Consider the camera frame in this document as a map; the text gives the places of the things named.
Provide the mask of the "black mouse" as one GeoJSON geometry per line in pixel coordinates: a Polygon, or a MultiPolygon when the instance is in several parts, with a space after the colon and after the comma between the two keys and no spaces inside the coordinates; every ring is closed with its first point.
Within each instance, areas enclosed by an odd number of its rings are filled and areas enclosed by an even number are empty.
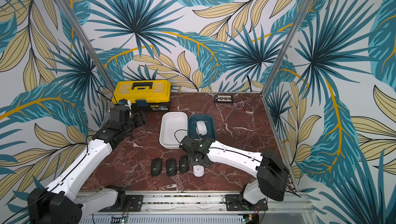
{"type": "Polygon", "coordinates": [[[153,177],[160,176],[162,173],[163,162],[161,158],[154,158],[151,162],[150,174],[153,177]]]}
{"type": "Polygon", "coordinates": [[[168,177],[173,177],[177,175],[177,165],[175,158],[170,158],[166,160],[166,174],[168,177]]]}
{"type": "Polygon", "coordinates": [[[190,169],[188,155],[183,155],[179,158],[179,172],[187,173],[190,169]]]}

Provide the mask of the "white mouse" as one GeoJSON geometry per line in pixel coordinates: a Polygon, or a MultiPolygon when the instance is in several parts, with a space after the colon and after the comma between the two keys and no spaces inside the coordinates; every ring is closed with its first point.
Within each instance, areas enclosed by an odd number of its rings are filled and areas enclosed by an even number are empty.
{"type": "Polygon", "coordinates": [[[195,177],[202,177],[204,175],[205,168],[201,165],[193,166],[193,174],[195,177]]]}
{"type": "Polygon", "coordinates": [[[199,136],[207,135],[207,127],[205,121],[197,121],[196,123],[196,132],[199,136]]]}

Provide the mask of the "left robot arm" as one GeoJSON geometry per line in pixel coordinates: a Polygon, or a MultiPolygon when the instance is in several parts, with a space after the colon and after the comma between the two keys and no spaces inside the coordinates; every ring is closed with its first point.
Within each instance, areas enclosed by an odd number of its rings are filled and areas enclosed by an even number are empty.
{"type": "Polygon", "coordinates": [[[78,197],[83,184],[134,129],[146,125],[146,113],[134,113],[128,105],[116,105],[110,119],[97,131],[88,147],[45,189],[33,190],[28,198],[32,224],[78,224],[105,208],[121,208],[125,194],[120,188],[105,188],[86,197],[78,197]]]}

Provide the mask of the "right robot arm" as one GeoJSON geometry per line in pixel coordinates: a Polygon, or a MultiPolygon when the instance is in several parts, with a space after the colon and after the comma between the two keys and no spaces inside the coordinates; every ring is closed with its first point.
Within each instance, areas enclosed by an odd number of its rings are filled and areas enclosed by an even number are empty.
{"type": "Polygon", "coordinates": [[[227,146],[212,138],[185,136],[179,148],[187,152],[190,165],[210,166],[221,163],[242,170],[255,178],[242,190],[242,199],[256,204],[264,198],[283,201],[290,171],[274,151],[249,152],[227,146]]]}

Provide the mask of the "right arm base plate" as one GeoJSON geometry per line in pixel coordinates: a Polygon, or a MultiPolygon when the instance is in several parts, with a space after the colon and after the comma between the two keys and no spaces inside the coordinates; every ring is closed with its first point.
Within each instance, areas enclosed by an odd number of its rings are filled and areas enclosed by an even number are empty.
{"type": "Polygon", "coordinates": [[[242,199],[239,194],[227,194],[222,199],[223,203],[226,205],[227,211],[267,211],[267,199],[264,198],[256,204],[249,203],[248,201],[242,199]]]}

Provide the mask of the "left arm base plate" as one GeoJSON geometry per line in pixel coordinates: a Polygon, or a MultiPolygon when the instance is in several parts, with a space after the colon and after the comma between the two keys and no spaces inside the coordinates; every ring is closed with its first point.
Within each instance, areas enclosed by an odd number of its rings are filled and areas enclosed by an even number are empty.
{"type": "Polygon", "coordinates": [[[106,207],[100,212],[140,212],[143,202],[143,195],[118,196],[114,205],[106,207]]]}

